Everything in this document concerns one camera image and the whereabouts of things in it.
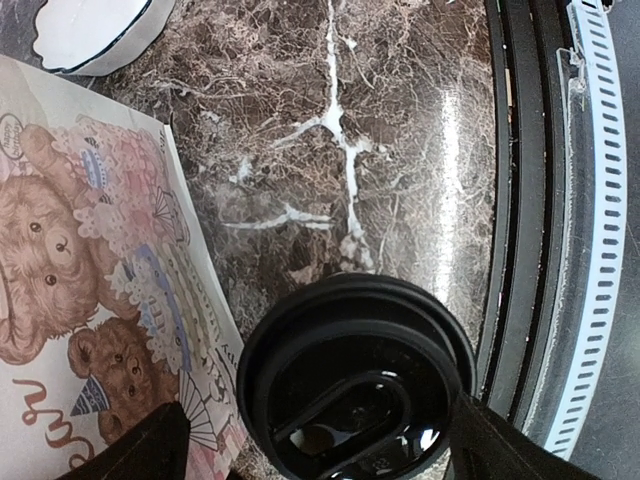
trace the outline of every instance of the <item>black lid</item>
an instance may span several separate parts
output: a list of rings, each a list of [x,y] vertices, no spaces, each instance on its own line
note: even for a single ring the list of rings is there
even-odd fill
[[[450,406],[473,393],[471,347],[431,295],[344,274],[274,307],[240,359],[238,404],[290,479],[415,475],[446,448]]]

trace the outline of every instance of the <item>brown marble countertop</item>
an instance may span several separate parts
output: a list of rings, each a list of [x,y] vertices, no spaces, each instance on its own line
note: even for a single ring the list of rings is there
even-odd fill
[[[0,1],[3,37],[35,11],[16,5]],[[2,53],[25,60],[27,41]],[[245,338],[300,285],[357,270],[422,286],[477,341],[495,175],[482,2],[178,0],[93,89],[172,122]],[[276,478],[256,456],[242,473]]]

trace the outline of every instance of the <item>brown teddy bear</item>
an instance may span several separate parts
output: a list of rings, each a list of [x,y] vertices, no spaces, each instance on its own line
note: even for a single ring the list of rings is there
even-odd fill
[[[124,319],[137,314],[105,278],[119,258],[104,239],[78,234],[73,210],[88,204],[88,187],[69,175],[54,140],[27,126],[20,145],[42,176],[0,184],[0,359],[14,365],[33,360],[47,339],[86,325],[98,304]]]
[[[101,385],[109,408],[98,413],[100,435],[111,445],[163,403],[176,400],[179,377],[161,360],[153,363],[144,328],[110,318],[69,339],[69,364],[80,378]]]

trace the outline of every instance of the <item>white perforated strip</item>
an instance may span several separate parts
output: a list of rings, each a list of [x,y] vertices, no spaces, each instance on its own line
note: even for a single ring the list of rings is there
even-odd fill
[[[545,442],[545,449],[565,460],[571,456],[584,425],[607,350],[620,285],[627,214],[624,116],[607,16],[600,0],[573,0],[568,9],[576,46],[584,56],[592,104],[595,197],[589,279],[578,341]]]

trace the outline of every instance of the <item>scalloped dish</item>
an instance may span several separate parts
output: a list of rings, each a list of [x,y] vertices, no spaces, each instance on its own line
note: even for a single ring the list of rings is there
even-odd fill
[[[33,50],[52,73],[103,76],[138,58],[160,35],[175,0],[49,0]]]

